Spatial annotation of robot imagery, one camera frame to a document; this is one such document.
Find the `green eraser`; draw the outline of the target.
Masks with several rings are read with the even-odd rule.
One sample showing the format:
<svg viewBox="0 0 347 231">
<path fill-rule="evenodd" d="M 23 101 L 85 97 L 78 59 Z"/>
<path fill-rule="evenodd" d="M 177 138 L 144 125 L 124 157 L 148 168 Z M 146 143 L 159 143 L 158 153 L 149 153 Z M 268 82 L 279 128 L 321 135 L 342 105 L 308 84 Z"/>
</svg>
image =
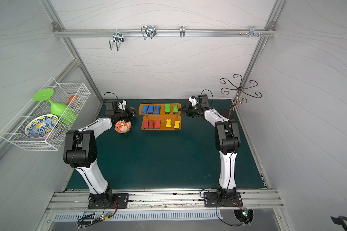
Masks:
<svg viewBox="0 0 347 231">
<path fill-rule="evenodd" d="M 164 112 L 166 114 L 169 114 L 171 112 L 171 105 L 170 104 L 165 104 L 164 105 Z"/>
<path fill-rule="evenodd" d="M 172 112 L 173 112 L 174 114 L 178 114 L 178 113 L 179 113 L 179 108 L 178 108 L 178 105 L 177 105 L 177 104 L 172 105 L 172 108 L 173 108 Z"/>
</svg>

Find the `blue eraser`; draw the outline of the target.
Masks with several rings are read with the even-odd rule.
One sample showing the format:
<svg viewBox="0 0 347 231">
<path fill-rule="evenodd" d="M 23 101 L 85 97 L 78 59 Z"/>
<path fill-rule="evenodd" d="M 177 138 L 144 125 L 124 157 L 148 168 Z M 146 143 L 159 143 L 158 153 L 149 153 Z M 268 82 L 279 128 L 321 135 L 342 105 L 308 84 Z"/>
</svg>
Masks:
<svg viewBox="0 0 347 231">
<path fill-rule="evenodd" d="M 143 105 L 142 110 L 141 110 L 141 113 L 142 113 L 143 115 L 147 114 L 148 107 L 149 107 L 149 105 Z"/>
<path fill-rule="evenodd" d="M 155 105 L 154 107 L 154 114 L 159 115 L 161 111 L 161 105 Z"/>
<path fill-rule="evenodd" d="M 148 105 L 148 108 L 147 108 L 147 113 L 148 114 L 153 114 L 154 113 L 154 106 L 155 105 Z"/>
</svg>

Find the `wooden two-tier shelf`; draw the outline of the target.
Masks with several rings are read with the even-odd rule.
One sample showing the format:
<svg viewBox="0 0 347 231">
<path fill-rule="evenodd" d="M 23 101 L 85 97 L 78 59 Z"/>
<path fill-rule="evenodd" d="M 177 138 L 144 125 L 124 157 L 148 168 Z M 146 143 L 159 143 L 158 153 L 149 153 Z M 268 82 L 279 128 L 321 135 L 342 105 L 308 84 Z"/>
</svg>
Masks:
<svg viewBox="0 0 347 231">
<path fill-rule="evenodd" d="M 171 105 L 171 112 L 169 113 L 169 114 L 166 114 L 165 112 L 164 112 L 164 105 L 165 104 L 153 104 L 153 103 L 151 103 L 151 104 L 141 104 L 140 106 L 139 106 L 139 115 L 141 115 L 141 116 L 143 116 L 143 121 L 144 120 L 160 120 L 161 121 L 161 128 L 159 129 L 159 130 L 157 130 L 157 129 L 143 129 L 143 121 L 142 121 L 142 125 L 141 125 L 141 130 L 143 130 L 143 131 L 179 131 L 179 130 L 181 130 L 182 129 L 182 120 L 181 120 L 181 113 L 180 113 L 180 111 L 179 111 L 179 113 L 178 114 L 174 114 L 173 112 L 172 112 L 172 110 L 173 110 L 173 108 L 172 108 L 172 105 L 175 105 L 175 104 L 177 104 L 178 105 L 178 108 L 181 108 L 181 104 L 179 104 L 179 103 L 173 103 L 173 104 L 170 104 Z M 142 110 L 142 107 L 143 107 L 143 105 L 161 105 L 161 111 L 160 111 L 160 114 L 159 115 L 155 115 L 154 113 L 153 114 L 145 114 L 145 115 L 143 115 L 142 113 L 141 113 L 141 110 Z M 167 129 L 166 127 L 165 127 L 165 125 L 166 125 L 166 120 L 167 119 L 171 119 L 172 120 L 172 127 L 170 128 L 170 129 Z M 175 130 L 174 129 L 174 122 L 176 121 L 176 120 L 180 120 L 180 129 L 179 130 Z"/>
</svg>

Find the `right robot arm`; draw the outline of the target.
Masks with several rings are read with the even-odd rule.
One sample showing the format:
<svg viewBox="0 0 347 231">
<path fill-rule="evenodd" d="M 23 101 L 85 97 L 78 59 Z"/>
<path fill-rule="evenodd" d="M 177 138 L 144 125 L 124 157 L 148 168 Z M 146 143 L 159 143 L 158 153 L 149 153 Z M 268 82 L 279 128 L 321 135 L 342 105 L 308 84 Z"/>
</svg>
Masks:
<svg viewBox="0 0 347 231">
<path fill-rule="evenodd" d="M 236 197 L 235 165 L 241 146 L 238 123 L 235 119 L 222 116 L 208 102 L 208 96 L 191 96 L 189 103 L 179 109 L 189 117 L 202 117 L 214 126 L 215 146 L 220 155 L 219 188 L 217 200 L 224 201 Z"/>
</svg>

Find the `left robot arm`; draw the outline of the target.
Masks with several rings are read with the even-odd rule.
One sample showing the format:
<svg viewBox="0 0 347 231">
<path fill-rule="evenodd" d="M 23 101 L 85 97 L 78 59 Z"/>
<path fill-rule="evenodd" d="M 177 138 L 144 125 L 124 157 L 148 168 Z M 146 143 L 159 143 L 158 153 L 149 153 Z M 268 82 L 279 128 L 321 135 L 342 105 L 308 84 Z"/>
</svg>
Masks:
<svg viewBox="0 0 347 231">
<path fill-rule="evenodd" d="M 120 121 L 131 121 L 138 110 L 125 100 L 106 100 L 106 110 L 90 125 L 68 131 L 65 138 L 63 161 L 80 173 L 89 188 L 89 203 L 95 207 L 110 207 L 114 203 L 112 189 L 97 164 L 96 138 L 114 128 Z"/>
</svg>

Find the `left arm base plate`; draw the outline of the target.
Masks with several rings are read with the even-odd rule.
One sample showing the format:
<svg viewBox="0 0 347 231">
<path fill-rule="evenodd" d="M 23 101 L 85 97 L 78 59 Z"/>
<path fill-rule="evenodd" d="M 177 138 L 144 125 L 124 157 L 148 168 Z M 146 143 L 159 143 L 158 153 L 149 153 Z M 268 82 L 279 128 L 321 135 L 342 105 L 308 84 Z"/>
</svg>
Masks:
<svg viewBox="0 0 347 231">
<path fill-rule="evenodd" d="M 114 193 L 113 195 L 103 194 L 90 194 L 88 209 L 126 209 L 128 206 L 129 194 L 128 193 Z"/>
</svg>

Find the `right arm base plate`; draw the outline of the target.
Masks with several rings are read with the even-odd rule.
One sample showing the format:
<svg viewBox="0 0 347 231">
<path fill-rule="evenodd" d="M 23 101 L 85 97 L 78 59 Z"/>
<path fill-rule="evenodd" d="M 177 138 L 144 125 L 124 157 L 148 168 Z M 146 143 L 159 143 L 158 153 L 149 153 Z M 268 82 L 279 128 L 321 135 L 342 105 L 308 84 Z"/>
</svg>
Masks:
<svg viewBox="0 0 347 231">
<path fill-rule="evenodd" d="M 243 207 L 243 200 L 240 192 L 236 192 L 232 197 L 221 197 L 215 192 L 203 192 L 201 197 L 206 208 L 239 208 Z"/>
</svg>

